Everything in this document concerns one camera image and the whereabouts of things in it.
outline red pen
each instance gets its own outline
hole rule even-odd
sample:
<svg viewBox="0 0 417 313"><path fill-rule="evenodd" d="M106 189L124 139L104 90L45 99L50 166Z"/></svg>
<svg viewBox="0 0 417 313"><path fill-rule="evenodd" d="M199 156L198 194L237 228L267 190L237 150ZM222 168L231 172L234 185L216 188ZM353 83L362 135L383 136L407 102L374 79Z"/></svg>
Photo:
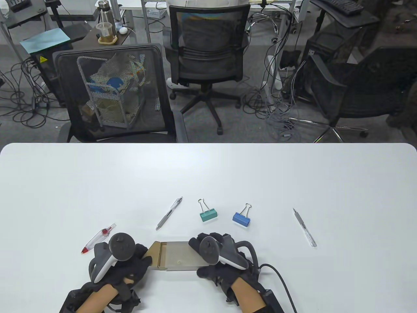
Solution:
<svg viewBox="0 0 417 313"><path fill-rule="evenodd" d="M96 243L99 242L103 242L106 237L108 237L108 235L110 235L110 231L116 227L116 224L112 224L110 227L108 228L103 228L102 230L100 230L97 235L95 235L86 245L85 247L81 250L81 254L87 253L88 251L90 251L91 249L94 248Z"/></svg>

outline chair caster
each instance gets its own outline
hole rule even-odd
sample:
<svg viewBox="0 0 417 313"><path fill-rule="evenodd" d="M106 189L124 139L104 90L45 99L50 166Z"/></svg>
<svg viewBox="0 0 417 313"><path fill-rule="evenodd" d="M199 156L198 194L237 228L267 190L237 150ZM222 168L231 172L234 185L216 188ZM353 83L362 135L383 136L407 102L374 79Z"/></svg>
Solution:
<svg viewBox="0 0 417 313"><path fill-rule="evenodd" d="M369 133L367 131L361 131L359 133L359 137L361 137L361 138L366 138L366 137L368 137L368 135L369 135Z"/></svg>

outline ballpoint pen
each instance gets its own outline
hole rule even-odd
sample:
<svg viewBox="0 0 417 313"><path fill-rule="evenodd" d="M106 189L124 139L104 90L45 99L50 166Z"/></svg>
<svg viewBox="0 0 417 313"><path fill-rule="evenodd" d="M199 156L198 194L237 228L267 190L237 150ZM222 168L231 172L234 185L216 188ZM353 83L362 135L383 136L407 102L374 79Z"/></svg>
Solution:
<svg viewBox="0 0 417 313"><path fill-rule="evenodd" d="M103 228L102 230L100 230L86 245L85 247L81 250L81 254L87 253L88 251L90 251L91 249L94 248L96 243L99 242L103 242L106 237L108 237L110 235L110 232L113 228L116 227L116 224L112 224L107 228Z"/></svg>
<svg viewBox="0 0 417 313"><path fill-rule="evenodd" d="M162 227L162 225L166 222L166 220L168 219L168 217L170 217L170 215L172 214L172 212L174 212L174 210L177 208L177 206L179 206L179 204L182 201L182 197L178 198L177 200L175 200L174 204L171 205L171 207L169 208L169 211L167 214L165 214L165 216L161 219L161 221L158 223L158 226L156 226L155 230L158 230Z"/></svg>
<svg viewBox="0 0 417 313"><path fill-rule="evenodd" d="M298 223L300 223L301 227L304 230L304 234L306 234L307 239L309 240L312 247L317 247L316 242L313 239L313 236L310 234L309 230L307 229L306 225L304 224L303 219L301 218L300 214L295 210L295 208L292 208L294 210L295 217L298 220Z"/></svg>

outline wire basket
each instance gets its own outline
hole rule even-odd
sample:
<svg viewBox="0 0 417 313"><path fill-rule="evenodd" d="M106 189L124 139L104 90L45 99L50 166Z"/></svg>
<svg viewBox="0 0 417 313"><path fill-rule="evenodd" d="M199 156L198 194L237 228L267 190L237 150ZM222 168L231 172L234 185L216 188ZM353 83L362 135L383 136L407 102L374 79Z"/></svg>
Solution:
<svg viewBox="0 0 417 313"><path fill-rule="evenodd" d="M103 61L103 64L96 73L86 77L81 66L81 63L86 63L85 60ZM140 54L139 59L131 54L115 54L110 59L77 58L78 70L90 97L87 105L95 112L100 127L129 129L133 125L145 103L142 87L149 83L146 81L144 61L144 54Z"/></svg>

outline light blue paper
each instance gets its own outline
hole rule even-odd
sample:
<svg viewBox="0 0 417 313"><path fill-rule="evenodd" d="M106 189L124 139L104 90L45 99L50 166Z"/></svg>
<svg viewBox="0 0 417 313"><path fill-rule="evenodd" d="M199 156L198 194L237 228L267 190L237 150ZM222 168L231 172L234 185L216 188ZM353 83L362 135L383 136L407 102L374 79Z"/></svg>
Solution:
<svg viewBox="0 0 417 313"><path fill-rule="evenodd" d="M48 49L60 43L70 41L70 38L60 28L54 28L20 42L27 53Z"/></svg>

